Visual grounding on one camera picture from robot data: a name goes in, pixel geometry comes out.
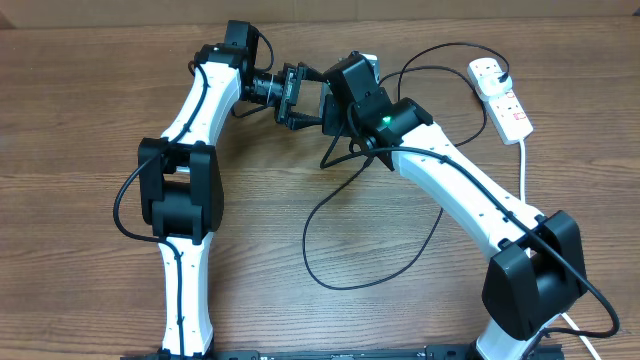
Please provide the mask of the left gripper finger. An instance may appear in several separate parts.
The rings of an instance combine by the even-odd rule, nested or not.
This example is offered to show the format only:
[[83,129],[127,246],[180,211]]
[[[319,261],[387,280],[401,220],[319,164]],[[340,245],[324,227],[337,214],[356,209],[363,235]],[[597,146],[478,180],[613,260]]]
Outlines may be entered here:
[[325,82],[325,76],[318,70],[304,64],[298,64],[298,73],[301,80],[312,81],[312,82]]
[[289,112],[287,114],[287,127],[290,130],[300,130],[311,126],[322,125],[323,123],[324,120],[321,117],[299,112]]

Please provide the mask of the blue Samsung Galaxy smartphone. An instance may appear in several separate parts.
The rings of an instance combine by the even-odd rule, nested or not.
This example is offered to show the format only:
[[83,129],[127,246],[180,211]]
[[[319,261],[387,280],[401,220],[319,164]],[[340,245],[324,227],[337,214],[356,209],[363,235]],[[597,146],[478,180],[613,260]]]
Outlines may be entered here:
[[330,89],[326,83],[303,80],[296,105],[297,112],[322,117],[326,96],[329,93]]

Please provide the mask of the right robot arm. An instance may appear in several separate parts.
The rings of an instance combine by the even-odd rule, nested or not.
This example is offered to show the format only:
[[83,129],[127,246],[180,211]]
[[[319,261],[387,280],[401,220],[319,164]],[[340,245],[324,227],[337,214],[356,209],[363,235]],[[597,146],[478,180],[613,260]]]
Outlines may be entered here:
[[587,291],[581,234],[563,211],[550,217],[484,174],[410,98],[391,101],[370,59],[354,53],[324,72],[335,111],[324,132],[349,136],[414,182],[469,234],[488,261],[482,301],[490,315],[468,359],[530,359],[553,322]]

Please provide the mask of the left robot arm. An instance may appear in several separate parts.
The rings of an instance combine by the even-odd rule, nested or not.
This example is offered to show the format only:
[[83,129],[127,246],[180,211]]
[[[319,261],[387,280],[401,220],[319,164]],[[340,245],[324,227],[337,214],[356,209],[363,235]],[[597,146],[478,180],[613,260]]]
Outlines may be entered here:
[[263,39],[250,23],[229,21],[223,42],[195,54],[193,85],[173,123],[138,147],[142,216],[165,269],[166,328],[157,359],[205,359],[211,353],[208,256],[224,209],[216,144],[234,105],[272,107],[277,123],[291,130],[322,122],[291,109],[299,82],[318,81],[320,74],[292,66],[273,74],[256,67]]

